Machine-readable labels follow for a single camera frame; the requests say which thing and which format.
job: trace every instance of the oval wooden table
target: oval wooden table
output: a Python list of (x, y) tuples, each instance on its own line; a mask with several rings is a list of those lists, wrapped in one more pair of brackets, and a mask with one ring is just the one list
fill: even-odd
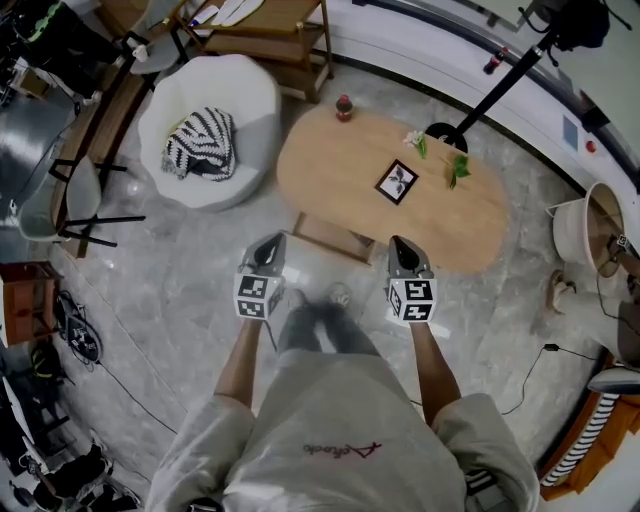
[[(360, 109), (347, 123), (339, 122), (326, 106), (304, 114), (278, 159), (280, 189), (303, 214), (294, 234), (308, 219), (319, 219), (385, 245), (391, 236), (401, 235), (421, 247), (432, 265), (481, 272), (498, 255), (507, 228), (509, 210), (500, 177), (469, 157), (471, 176), (458, 179), (450, 190), (452, 162), (461, 153), (427, 137), (423, 160), (403, 143), (411, 130)], [(399, 205), (375, 189), (396, 159), (418, 175)], [(349, 252), (335, 243), (345, 240), (344, 234), (330, 238), (333, 242), (318, 242)]]

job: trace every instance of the picture frame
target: picture frame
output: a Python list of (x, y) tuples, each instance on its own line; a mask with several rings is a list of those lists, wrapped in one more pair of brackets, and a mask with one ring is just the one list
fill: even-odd
[(393, 204), (399, 205), (417, 180), (418, 175), (396, 159), (382, 175), (375, 189)]

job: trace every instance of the marble floor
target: marble floor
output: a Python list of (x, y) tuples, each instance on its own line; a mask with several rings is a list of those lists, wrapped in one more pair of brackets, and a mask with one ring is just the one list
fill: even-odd
[[(456, 123), (463, 114), (422, 93), (386, 79), (339, 66), (322, 90), (332, 103), (347, 93), (358, 107), (377, 110), (422, 128), (434, 121)], [(308, 105), (285, 99), (288, 129)], [(509, 225), (497, 260), (485, 272), (457, 275), (435, 269), (439, 306), (434, 332), (463, 393), (491, 394), (501, 411), (518, 403), (522, 382), (544, 343), (588, 355), (598, 347), (579, 325), (544, 311), (551, 271), (562, 264), (545, 207), (577, 194), (529, 153), (484, 124), (468, 132), (470, 153), (500, 174), (510, 201)], [(106, 225), (100, 236), (118, 248), (91, 246), (86, 259), (71, 260), (58, 246), (49, 259), (64, 275), (64, 287), (87, 307), (102, 336), (104, 365), (129, 391), (172, 429), (189, 403), (212, 390), (240, 321), (231, 301), (232, 282), (244, 249), (259, 237), (290, 230), (296, 217), (272, 172), (244, 204), (222, 213), (190, 210), (158, 195), (141, 166), (136, 121), (121, 147), (118, 163), (128, 173), (112, 173), (103, 215), (144, 214), (139, 224)], [(411, 398), (419, 399), (409, 330), (385, 319), (382, 287), (386, 262), (379, 254), (370, 268), (352, 265), (291, 243), (287, 277), (310, 295), (332, 281), (354, 291), (354, 315), (391, 363)], [(587, 277), (585, 286), (593, 287)], [(614, 293), (619, 283), (607, 283)], [(277, 336), (286, 314), (273, 320)], [(64, 398), (75, 421), (95, 429), (115, 457), (116, 476), (145, 495), (148, 479), (173, 434), (148, 416), (103, 368), (90, 372), (60, 348), (75, 382)], [(272, 378), (276, 358), (263, 330), (255, 407)], [(506, 420), (524, 453), (535, 461), (548, 446), (585, 386), (591, 362), (566, 353), (544, 353), (527, 384), (522, 407)]]

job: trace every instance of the white flower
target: white flower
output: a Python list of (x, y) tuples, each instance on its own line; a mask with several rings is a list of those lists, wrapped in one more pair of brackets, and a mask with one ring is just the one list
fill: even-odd
[(413, 130), (412, 132), (407, 133), (407, 136), (402, 142), (404, 142), (409, 147), (417, 146), (418, 144), (420, 144), (422, 137), (424, 137), (423, 132)]

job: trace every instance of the red bottle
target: red bottle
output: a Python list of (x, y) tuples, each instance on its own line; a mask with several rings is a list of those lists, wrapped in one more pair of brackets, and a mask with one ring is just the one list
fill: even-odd
[(492, 57), (489, 62), (485, 65), (482, 70), (487, 75), (492, 75), (496, 68), (500, 65), (500, 63), (504, 60), (504, 56), (509, 53), (509, 48), (506, 46), (502, 48), (502, 50), (498, 50)]
[(353, 115), (353, 103), (349, 99), (349, 96), (343, 94), (336, 101), (336, 117), (343, 123), (349, 121)]

